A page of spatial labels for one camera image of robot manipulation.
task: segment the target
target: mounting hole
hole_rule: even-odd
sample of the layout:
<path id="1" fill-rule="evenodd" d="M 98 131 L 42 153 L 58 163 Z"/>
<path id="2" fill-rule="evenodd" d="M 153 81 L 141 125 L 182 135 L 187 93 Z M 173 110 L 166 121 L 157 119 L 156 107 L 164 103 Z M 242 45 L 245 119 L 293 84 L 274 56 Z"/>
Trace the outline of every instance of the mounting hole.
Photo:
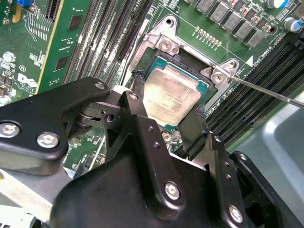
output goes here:
<path id="1" fill-rule="evenodd" d="M 272 26 L 272 27 L 269 29 L 268 33 L 269 33 L 269 34 L 275 34 L 276 31 L 277 31 L 277 27 L 276 27 L 276 26 Z"/>
<path id="2" fill-rule="evenodd" d="M 156 149 L 159 149 L 161 146 L 160 146 L 160 144 L 159 144 L 158 142 L 155 142 L 155 143 L 154 143 L 154 147 L 155 147 Z"/>
<path id="3" fill-rule="evenodd" d="M 105 116 L 104 120 L 105 120 L 107 123 L 113 122 L 113 120 L 114 120 L 114 115 L 108 114 L 108 115 Z"/>
<path id="4" fill-rule="evenodd" d="M 232 177 L 231 177 L 229 174 L 226 175 L 226 178 L 227 178 L 229 181 L 232 181 Z"/>
<path id="5" fill-rule="evenodd" d="M 174 24 L 174 22 L 173 22 L 173 20 L 171 20 L 171 19 L 167 19 L 167 20 L 166 20 L 166 24 L 167 24 L 167 25 L 170 25 L 170 27 L 172 27 L 173 24 Z"/>

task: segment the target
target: pcie slot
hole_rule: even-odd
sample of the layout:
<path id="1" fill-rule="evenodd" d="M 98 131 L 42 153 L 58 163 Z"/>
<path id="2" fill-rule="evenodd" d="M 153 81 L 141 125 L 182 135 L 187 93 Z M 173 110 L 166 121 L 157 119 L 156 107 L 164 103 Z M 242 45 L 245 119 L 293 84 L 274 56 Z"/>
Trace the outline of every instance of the pcie slot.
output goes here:
<path id="1" fill-rule="evenodd" d="M 120 64 L 127 55 L 127 52 L 130 50 L 131 45 L 135 37 L 137 36 L 138 31 L 141 28 L 143 21 L 153 2 L 154 2 L 153 0 L 141 1 L 141 4 L 139 5 L 138 10 L 134 16 L 134 19 L 130 24 L 130 28 L 128 29 L 127 34 L 125 34 L 125 38 L 122 44 L 120 45 L 119 49 L 117 50 L 116 58 L 109 67 L 109 69 L 111 70 L 111 74 L 108 74 L 106 77 L 108 83 L 111 83 L 113 77 L 117 74 Z"/>
<path id="2" fill-rule="evenodd" d="M 107 6 L 107 10 L 105 15 L 103 16 L 103 20 L 100 23 L 99 29 L 93 38 L 93 42 L 95 45 L 95 49 L 90 49 L 89 52 L 86 52 L 85 62 L 86 64 L 81 69 L 82 77 L 90 76 L 90 69 L 92 68 L 92 62 L 95 55 L 96 48 L 100 45 L 102 35 L 106 32 L 107 26 L 111 22 L 111 18 L 114 16 L 115 7 L 117 5 L 118 0 L 111 0 L 109 5 Z"/>
<path id="3" fill-rule="evenodd" d="M 254 69 L 254 71 L 246 78 L 247 81 L 256 84 L 263 75 L 269 69 L 271 69 L 272 66 L 274 66 L 281 58 L 283 58 L 287 52 L 290 50 L 290 46 L 285 44 L 285 47 L 280 50 L 282 46 L 278 45 L 275 50 L 273 50 L 273 53 L 271 53 L 274 58 L 269 58 L 268 61 L 262 62 L 259 64 L 258 68 Z M 214 125 L 220 121 L 221 118 L 223 118 L 233 107 L 233 104 L 235 104 L 239 99 L 241 99 L 247 92 L 249 91 L 249 88 L 244 85 L 239 85 L 235 91 L 225 100 L 221 103 L 220 107 L 216 109 L 217 114 L 212 114 L 207 119 L 207 125 L 212 128 Z"/>
<path id="4" fill-rule="evenodd" d="M 283 78 L 277 77 L 275 79 L 275 81 L 272 83 L 271 90 L 283 95 L 289 95 L 295 88 L 295 85 L 300 85 L 299 80 L 304 81 L 303 69 L 304 62 L 300 60 L 296 67 L 294 67 L 294 65 L 289 65 L 287 68 L 285 68 L 284 72 L 278 72 L 280 75 L 282 75 L 282 73 L 286 74 L 284 74 L 285 76 Z M 251 127 L 254 123 L 256 123 L 256 119 L 262 119 L 268 112 L 273 109 L 273 107 L 269 106 L 269 101 L 276 99 L 273 99 L 272 97 L 258 91 L 253 91 L 253 96 L 255 99 L 250 101 L 250 103 L 253 105 L 249 105 L 248 108 L 243 107 L 242 112 L 238 113 L 237 116 L 235 116 L 233 119 L 230 119 L 230 123 L 224 124 L 225 128 L 217 132 L 225 142 L 231 140 L 230 138 L 235 135 L 234 132 L 244 131 L 244 125 Z"/>
<path id="5" fill-rule="evenodd" d="M 54 22 L 61 0 L 48 0 L 46 18 Z"/>
<path id="6" fill-rule="evenodd" d="M 290 67 L 290 62 L 294 61 L 299 56 L 300 56 L 299 53 L 295 53 L 295 55 L 288 55 L 288 58 L 281 59 L 282 63 L 280 65 L 282 67 L 276 68 L 273 72 L 267 75 L 267 77 L 261 78 L 259 85 L 263 88 L 268 88 L 272 91 L 275 91 L 274 88 L 270 88 L 269 86 L 277 79 L 277 77 L 279 77 L 282 74 L 282 71 L 285 71 L 287 68 Z M 249 89 L 247 93 L 248 93 L 247 95 L 243 96 L 241 99 L 239 99 L 232 105 L 233 110 L 235 111 L 244 110 L 248 106 L 252 106 L 252 104 L 254 104 L 254 106 L 260 104 L 260 102 L 254 103 L 256 97 L 260 94 L 259 92 L 256 92 L 253 89 Z M 214 131 L 222 132 L 223 128 L 226 126 L 226 122 L 231 121 L 231 119 L 235 118 L 234 116 L 235 116 L 235 112 L 230 112 L 229 114 L 227 114 L 225 116 L 225 121 L 222 121 L 220 125 L 214 128 Z"/>
<path id="7" fill-rule="evenodd" d="M 96 12 L 99 4 L 100 4 L 100 0 L 93 0 L 92 3 L 91 3 L 91 6 L 90 6 L 88 14 L 87 14 L 87 17 L 85 18 L 84 26 L 83 26 L 81 34 L 80 34 L 80 37 L 82 37 L 83 42 L 80 42 L 80 43 L 76 44 L 75 51 L 73 53 L 70 66 L 69 66 L 68 71 L 66 73 L 66 78 L 65 78 L 65 81 L 64 81 L 65 84 L 71 82 L 71 80 L 72 80 L 73 74 L 74 74 L 74 72 L 76 70 L 76 67 L 77 67 L 77 64 L 79 62 L 79 56 L 80 56 L 81 50 L 83 49 L 84 44 L 85 44 L 84 40 L 87 38 L 88 31 L 89 31 L 89 29 L 92 25 L 92 21 L 93 21 L 93 18 L 95 16 L 95 12 Z"/>

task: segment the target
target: silver screw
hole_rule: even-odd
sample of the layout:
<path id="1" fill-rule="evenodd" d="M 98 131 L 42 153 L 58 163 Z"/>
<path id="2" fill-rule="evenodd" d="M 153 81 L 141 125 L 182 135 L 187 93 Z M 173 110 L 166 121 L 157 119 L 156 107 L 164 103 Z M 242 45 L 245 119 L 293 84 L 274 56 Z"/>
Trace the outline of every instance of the silver screw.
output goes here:
<path id="1" fill-rule="evenodd" d="M 172 48 L 172 44 L 169 40 L 164 39 L 160 42 L 161 51 L 164 51 L 164 52 L 170 51 L 171 48 Z"/>
<path id="2" fill-rule="evenodd" d="M 98 89 L 104 89 L 104 88 L 105 88 L 104 84 L 102 84 L 101 82 L 95 83 L 95 86 L 96 86 Z"/>
<path id="3" fill-rule="evenodd" d="M 44 132 L 38 136 L 37 143 L 43 148 L 54 148 L 58 145 L 59 139 L 52 132 Z"/>
<path id="4" fill-rule="evenodd" d="M 231 217 L 233 218 L 233 220 L 235 220 L 238 223 L 243 222 L 243 216 L 241 214 L 241 212 L 235 207 L 230 205 L 229 206 L 229 213 L 231 215 Z"/>
<path id="5" fill-rule="evenodd" d="M 215 135 L 214 138 L 216 141 L 221 142 L 221 139 L 217 135 Z"/>
<path id="6" fill-rule="evenodd" d="M 225 77 L 220 73 L 216 72 L 214 75 L 212 75 L 211 80 L 215 84 L 220 84 L 224 81 Z"/>
<path id="7" fill-rule="evenodd" d="M 130 93 L 130 97 L 133 98 L 134 100 L 138 99 L 138 96 L 134 93 Z"/>
<path id="8" fill-rule="evenodd" d="M 240 153 L 240 155 L 239 155 L 240 157 L 241 157 L 241 159 L 243 159 L 244 161 L 247 161 L 247 157 L 246 157 L 246 155 L 244 155 L 244 154 L 242 154 L 242 153 Z"/>
<path id="9" fill-rule="evenodd" d="M 163 133 L 162 138 L 165 142 L 170 142 L 172 139 L 172 136 L 169 133 Z"/>
<path id="10" fill-rule="evenodd" d="M 12 138 L 19 134 L 20 128 L 13 123 L 1 123 L 0 124 L 0 137 Z"/>
<path id="11" fill-rule="evenodd" d="M 177 200 L 180 197 L 180 191 L 173 183 L 168 182 L 165 184 L 165 192 L 172 200 Z"/>

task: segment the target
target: capacitor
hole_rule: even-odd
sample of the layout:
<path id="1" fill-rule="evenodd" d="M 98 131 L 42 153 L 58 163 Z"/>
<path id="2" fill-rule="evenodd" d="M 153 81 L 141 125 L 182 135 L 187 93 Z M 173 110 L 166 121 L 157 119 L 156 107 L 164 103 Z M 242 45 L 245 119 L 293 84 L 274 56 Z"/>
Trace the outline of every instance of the capacitor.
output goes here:
<path id="1" fill-rule="evenodd" d="M 267 6 L 271 9 L 281 9 L 284 8 L 288 3 L 288 0 L 267 0 Z"/>
<path id="2" fill-rule="evenodd" d="M 0 107 L 8 105 L 11 103 L 11 98 L 7 95 L 1 96 L 0 97 Z"/>
<path id="3" fill-rule="evenodd" d="M 294 18 L 286 18 L 283 25 L 285 29 L 291 32 L 298 32 L 303 26 L 303 22 Z"/>

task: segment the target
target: dimm slot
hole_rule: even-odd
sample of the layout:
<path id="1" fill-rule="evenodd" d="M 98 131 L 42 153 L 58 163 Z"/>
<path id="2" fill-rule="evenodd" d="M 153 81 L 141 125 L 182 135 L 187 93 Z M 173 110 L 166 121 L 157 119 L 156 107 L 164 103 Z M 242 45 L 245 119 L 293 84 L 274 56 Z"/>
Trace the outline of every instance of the dimm slot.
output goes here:
<path id="1" fill-rule="evenodd" d="M 288 68 L 290 65 L 291 61 L 294 61 L 297 57 L 299 57 L 299 53 L 298 55 L 289 55 L 287 58 L 283 58 L 281 59 L 283 61 L 283 63 L 281 63 L 280 65 L 281 67 L 276 68 L 273 72 L 271 72 L 267 77 L 263 77 L 260 82 L 260 86 L 263 88 L 268 88 L 270 90 L 273 90 L 273 88 L 269 88 L 269 86 L 275 81 L 275 79 L 277 79 L 278 76 L 281 75 L 281 71 L 285 70 L 286 68 Z M 232 106 L 233 106 L 233 110 L 242 110 L 245 109 L 246 107 L 250 106 L 253 104 L 253 101 L 256 99 L 256 96 L 258 96 L 260 93 L 255 93 L 256 91 L 253 89 L 249 89 L 249 92 L 247 92 L 248 94 L 243 96 L 241 99 L 239 99 L 237 102 L 235 102 Z M 225 121 L 222 121 L 216 128 L 214 128 L 215 132 L 221 132 L 225 126 L 225 123 L 229 120 L 231 120 L 232 118 L 234 118 L 234 113 L 235 112 L 230 112 L 227 113 L 225 115 Z"/>
<path id="2" fill-rule="evenodd" d="M 88 14 L 87 14 L 87 17 L 85 18 L 85 23 L 83 25 L 81 34 L 79 36 L 79 37 L 82 37 L 82 42 L 76 44 L 75 51 L 73 53 L 70 66 L 69 66 L 68 71 L 66 73 L 64 84 L 69 83 L 72 80 L 75 68 L 77 66 L 77 63 L 79 62 L 79 56 L 80 56 L 81 50 L 83 49 L 88 30 L 91 26 L 91 22 L 93 21 L 93 16 L 95 15 L 95 11 L 97 10 L 97 4 L 98 3 L 99 3 L 99 0 L 93 0 L 92 3 L 91 3 L 91 6 L 90 6 Z"/>
<path id="3" fill-rule="evenodd" d="M 118 23 L 118 20 L 119 20 L 119 18 L 121 16 L 121 13 L 122 13 L 122 11 L 123 11 L 126 3 L 127 3 L 127 0 L 124 0 L 122 2 L 121 6 L 120 6 L 120 8 L 118 10 L 118 13 L 116 14 L 116 17 L 115 17 L 114 21 L 111 23 L 110 30 L 109 30 L 109 32 L 107 34 L 105 42 L 103 43 L 103 49 L 100 52 L 100 54 L 98 55 L 95 65 L 91 68 L 91 70 L 89 72 L 90 76 L 99 78 L 99 74 L 96 74 L 96 71 L 98 71 L 99 69 L 103 69 L 104 66 L 105 66 L 105 64 L 106 64 L 106 63 L 102 63 L 102 59 L 105 58 L 105 53 L 104 53 L 105 48 L 104 47 L 106 47 L 108 45 L 108 42 L 109 42 L 110 38 L 112 37 L 112 34 L 114 33 L 114 29 L 115 29 L 115 27 L 116 27 L 116 25 Z"/>
<path id="4" fill-rule="evenodd" d="M 120 46 L 120 49 L 117 51 L 117 55 L 115 58 L 115 61 L 111 64 L 109 67 L 112 74 L 108 74 L 107 78 L 109 78 L 109 82 L 113 80 L 113 77 L 116 75 L 117 70 L 120 66 L 122 60 L 125 58 L 127 55 L 127 52 L 129 51 L 135 37 L 138 34 L 139 29 L 141 28 L 143 21 L 148 13 L 148 10 L 150 9 L 151 5 L 153 4 L 153 0 L 146 0 L 142 1 L 141 4 L 139 5 L 137 12 L 134 16 L 134 19 L 131 22 L 130 29 L 128 29 L 128 33 L 125 35 L 125 39 Z"/>
<path id="5" fill-rule="evenodd" d="M 114 10 L 117 5 L 118 0 L 111 0 L 109 2 L 109 6 L 107 7 L 107 11 L 105 15 L 103 16 L 103 20 L 101 21 L 98 31 L 95 34 L 95 37 L 93 39 L 93 42 L 95 44 L 95 49 L 92 48 L 89 50 L 86 56 L 86 64 L 83 66 L 81 70 L 81 74 L 83 76 L 90 76 L 90 69 L 92 68 L 92 62 L 95 54 L 96 48 L 99 46 L 102 35 L 105 33 L 107 26 L 109 25 L 111 21 L 111 17 L 114 15 Z"/>
<path id="6" fill-rule="evenodd" d="M 246 78 L 247 81 L 256 84 L 261 77 L 272 67 L 274 64 L 276 64 L 285 54 L 288 52 L 290 47 L 286 45 L 283 49 L 280 50 L 280 47 L 277 47 L 277 49 L 273 50 L 274 58 L 267 58 L 265 62 L 262 62 L 259 64 L 258 69 L 262 69 L 260 72 L 257 68 L 255 68 L 251 74 Z M 233 93 L 224 100 L 221 105 L 215 110 L 216 114 L 212 114 L 209 118 L 207 118 L 207 125 L 209 128 L 212 128 L 215 124 L 218 123 L 218 121 L 226 115 L 227 112 L 230 111 L 230 109 L 233 107 L 233 104 L 241 99 L 241 97 L 248 92 L 249 88 L 245 85 L 239 85 Z"/>
<path id="7" fill-rule="evenodd" d="M 94 37 L 95 37 L 96 31 L 98 30 L 98 27 L 101 23 L 101 20 L 104 18 L 105 13 L 109 10 L 109 8 L 108 8 L 109 2 L 111 2 L 111 0 L 106 0 L 101 5 L 101 9 L 99 10 L 96 22 L 94 23 L 94 26 L 93 26 L 93 29 L 91 32 L 92 35 L 90 37 L 88 45 L 85 47 L 85 49 L 83 51 L 83 55 L 82 55 L 83 57 L 81 58 L 79 67 L 76 71 L 76 80 L 89 76 L 89 75 L 84 74 L 83 68 L 85 66 L 87 66 L 88 64 L 91 64 L 87 61 L 87 56 L 88 56 L 89 51 L 92 50 L 92 44 L 94 41 Z"/>

